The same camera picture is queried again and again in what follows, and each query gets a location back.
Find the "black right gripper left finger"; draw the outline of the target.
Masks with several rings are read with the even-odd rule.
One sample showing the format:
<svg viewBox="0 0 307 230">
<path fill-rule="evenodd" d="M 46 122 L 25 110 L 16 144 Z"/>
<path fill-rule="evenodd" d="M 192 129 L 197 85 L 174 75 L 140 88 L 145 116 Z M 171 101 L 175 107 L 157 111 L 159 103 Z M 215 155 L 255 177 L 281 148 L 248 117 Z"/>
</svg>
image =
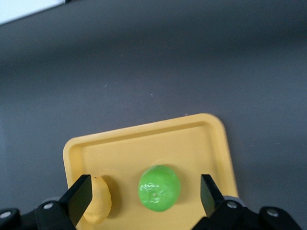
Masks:
<svg viewBox="0 0 307 230">
<path fill-rule="evenodd" d="M 17 208 L 2 209 L 0 228 L 2 230 L 75 230 L 91 201 L 91 176 L 81 175 L 58 201 L 46 201 L 23 215 Z"/>
</svg>

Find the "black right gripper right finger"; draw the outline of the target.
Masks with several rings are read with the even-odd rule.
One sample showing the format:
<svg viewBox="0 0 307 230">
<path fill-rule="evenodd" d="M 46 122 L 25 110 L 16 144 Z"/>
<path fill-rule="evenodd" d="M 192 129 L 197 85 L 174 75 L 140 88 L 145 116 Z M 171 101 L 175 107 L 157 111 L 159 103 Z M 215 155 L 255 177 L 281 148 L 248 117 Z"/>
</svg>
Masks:
<svg viewBox="0 0 307 230">
<path fill-rule="evenodd" d="M 264 206 L 255 213 L 239 203 L 238 198 L 221 194 L 209 174 L 201 176 L 201 203 L 206 216 L 194 230 L 300 230 L 301 227 L 285 210 Z"/>
</svg>

